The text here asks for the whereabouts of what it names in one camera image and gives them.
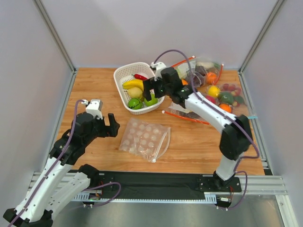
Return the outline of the clear dotted zip bag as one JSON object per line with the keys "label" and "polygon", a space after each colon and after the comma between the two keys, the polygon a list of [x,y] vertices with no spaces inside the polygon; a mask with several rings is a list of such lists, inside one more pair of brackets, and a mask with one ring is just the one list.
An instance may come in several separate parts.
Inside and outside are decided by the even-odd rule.
{"label": "clear dotted zip bag", "polygon": [[155,163],[168,149],[171,128],[131,118],[119,146],[125,151]]}

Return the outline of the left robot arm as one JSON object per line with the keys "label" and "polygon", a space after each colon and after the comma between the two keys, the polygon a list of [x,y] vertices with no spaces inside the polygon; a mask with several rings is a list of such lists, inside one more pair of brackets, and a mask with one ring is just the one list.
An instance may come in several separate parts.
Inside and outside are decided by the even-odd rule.
{"label": "left robot arm", "polygon": [[120,125],[112,113],[108,114],[108,119],[109,125],[106,126],[104,119],[90,113],[80,113],[74,118],[72,128],[55,142],[33,188],[16,208],[5,211],[3,217],[10,227],[50,227],[78,193],[105,187],[99,171],[85,164],[65,186],[55,191],[94,139],[117,136]]}

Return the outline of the red fake chili pepper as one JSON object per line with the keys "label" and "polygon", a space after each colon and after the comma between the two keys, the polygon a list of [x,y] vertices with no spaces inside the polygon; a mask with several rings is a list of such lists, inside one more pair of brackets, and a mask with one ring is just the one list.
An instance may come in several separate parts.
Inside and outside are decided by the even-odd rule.
{"label": "red fake chili pepper", "polygon": [[133,77],[134,77],[135,79],[142,80],[142,81],[147,80],[147,78],[146,78],[145,76],[140,75],[140,74],[133,74]]}

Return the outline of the green fake fruit black stripe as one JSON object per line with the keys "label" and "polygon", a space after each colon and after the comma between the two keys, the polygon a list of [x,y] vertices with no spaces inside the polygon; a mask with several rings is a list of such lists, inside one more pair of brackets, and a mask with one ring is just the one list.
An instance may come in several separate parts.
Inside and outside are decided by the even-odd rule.
{"label": "green fake fruit black stripe", "polygon": [[140,99],[138,98],[131,98],[129,101],[128,101],[128,107],[130,109],[133,109],[133,110],[139,110],[143,107],[143,104],[141,102]]}

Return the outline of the green fake apple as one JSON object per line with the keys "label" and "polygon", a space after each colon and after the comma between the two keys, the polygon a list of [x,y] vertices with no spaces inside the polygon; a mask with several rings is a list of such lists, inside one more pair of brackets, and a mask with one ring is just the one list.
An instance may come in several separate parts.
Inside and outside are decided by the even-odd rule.
{"label": "green fake apple", "polygon": [[151,93],[151,100],[148,101],[146,98],[144,99],[144,103],[146,106],[152,106],[158,103],[158,98],[155,97],[153,93]]}

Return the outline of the yellow fake pear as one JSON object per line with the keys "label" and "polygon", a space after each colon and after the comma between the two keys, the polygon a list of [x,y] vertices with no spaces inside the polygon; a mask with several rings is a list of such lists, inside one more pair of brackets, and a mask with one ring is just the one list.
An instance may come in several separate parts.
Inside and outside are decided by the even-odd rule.
{"label": "yellow fake pear", "polygon": [[137,99],[143,98],[143,91],[138,87],[132,87],[128,89],[127,92],[131,98],[137,98]]}

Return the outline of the yellow fake banana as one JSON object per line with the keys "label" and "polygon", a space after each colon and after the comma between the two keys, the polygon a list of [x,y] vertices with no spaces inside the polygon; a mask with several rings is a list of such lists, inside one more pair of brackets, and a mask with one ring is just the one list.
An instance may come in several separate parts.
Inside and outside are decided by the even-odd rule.
{"label": "yellow fake banana", "polygon": [[138,87],[140,88],[142,91],[144,90],[143,88],[143,81],[142,80],[138,80],[138,79],[133,79],[133,80],[130,80],[130,81],[127,81],[125,83],[123,83],[123,89],[130,89],[132,87]]}

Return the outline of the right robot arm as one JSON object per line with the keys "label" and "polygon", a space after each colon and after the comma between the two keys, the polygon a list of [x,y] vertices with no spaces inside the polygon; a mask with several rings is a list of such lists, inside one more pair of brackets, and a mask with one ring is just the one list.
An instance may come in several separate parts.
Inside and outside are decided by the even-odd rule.
{"label": "right robot arm", "polygon": [[143,96],[151,99],[150,91],[156,98],[168,96],[173,103],[188,109],[210,123],[221,134],[219,149],[222,158],[214,172],[218,186],[227,184],[235,175],[240,159],[253,144],[249,120],[224,111],[198,92],[192,84],[183,85],[173,67],[164,68],[160,77],[143,81]]}

